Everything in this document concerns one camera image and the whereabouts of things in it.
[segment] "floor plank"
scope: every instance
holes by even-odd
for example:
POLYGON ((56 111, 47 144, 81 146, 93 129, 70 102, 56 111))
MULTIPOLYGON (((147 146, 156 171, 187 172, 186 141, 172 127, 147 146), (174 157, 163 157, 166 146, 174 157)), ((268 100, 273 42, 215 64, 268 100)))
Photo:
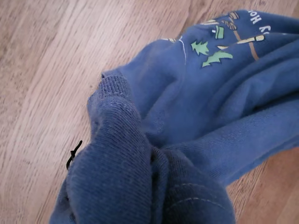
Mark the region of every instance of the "floor plank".
MULTIPOLYGON (((89 140, 86 99, 99 74, 147 43, 239 9, 299 16, 297 0, 2 0, 1 223, 47 223, 69 150, 89 140)), ((299 220, 299 149, 228 187, 239 223, 299 220)))

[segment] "green lightning bolt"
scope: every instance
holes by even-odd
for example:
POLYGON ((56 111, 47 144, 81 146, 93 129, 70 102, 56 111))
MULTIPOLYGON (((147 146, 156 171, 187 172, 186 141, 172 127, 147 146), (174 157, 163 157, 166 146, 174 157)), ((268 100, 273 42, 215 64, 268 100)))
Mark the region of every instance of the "green lightning bolt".
POLYGON ((194 41, 192 44, 192 51, 196 50, 196 53, 199 55, 200 53, 202 53, 203 55, 207 55, 207 53, 209 52, 209 49, 207 48, 207 42, 205 43, 201 43, 199 42, 198 44, 196 43, 196 41, 194 41))
POLYGON ((209 56, 207 58, 206 62, 202 63, 202 67, 209 66, 210 63, 213 63, 213 62, 219 62, 220 63, 220 59, 223 59, 223 58, 233 58, 233 56, 229 53, 224 52, 224 51, 217 51, 212 56, 209 56))

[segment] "ribbed cuff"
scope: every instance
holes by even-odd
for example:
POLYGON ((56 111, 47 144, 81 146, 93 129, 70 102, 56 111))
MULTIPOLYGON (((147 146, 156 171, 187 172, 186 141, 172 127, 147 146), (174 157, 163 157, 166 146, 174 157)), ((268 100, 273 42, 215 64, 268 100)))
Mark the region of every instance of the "ribbed cuff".
POLYGON ((131 100, 130 86, 125 77, 117 70, 102 73, 98 92, 99 98, 118 96, 131 100))

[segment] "black thread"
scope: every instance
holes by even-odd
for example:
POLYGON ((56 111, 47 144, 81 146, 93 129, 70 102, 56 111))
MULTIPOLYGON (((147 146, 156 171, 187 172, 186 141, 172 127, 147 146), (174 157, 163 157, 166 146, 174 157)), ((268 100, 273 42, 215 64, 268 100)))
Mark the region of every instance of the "black thread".
POLYGON ((67 169, 67 170, 69 170, 71 161, 75 158, 76 151, 77 151, 78 148, 81 146, 81 144, 82 144, 82 140, 80 140, 79 144, 75 147, 74 150, 71 150, 71 156, 70 156, 69 160, 68 160, 67 163, 66 163, 66 169, 67 169))

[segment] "blue fabric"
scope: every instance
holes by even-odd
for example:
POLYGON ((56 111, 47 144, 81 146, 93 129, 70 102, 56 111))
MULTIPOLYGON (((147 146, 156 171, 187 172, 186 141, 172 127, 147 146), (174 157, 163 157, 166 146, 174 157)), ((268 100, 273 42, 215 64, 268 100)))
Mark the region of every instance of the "blue fabric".
POLYGON ((299 21, 236 11, 104 72, 50 223, 234 223, 225 191, 299 143, 299 21))

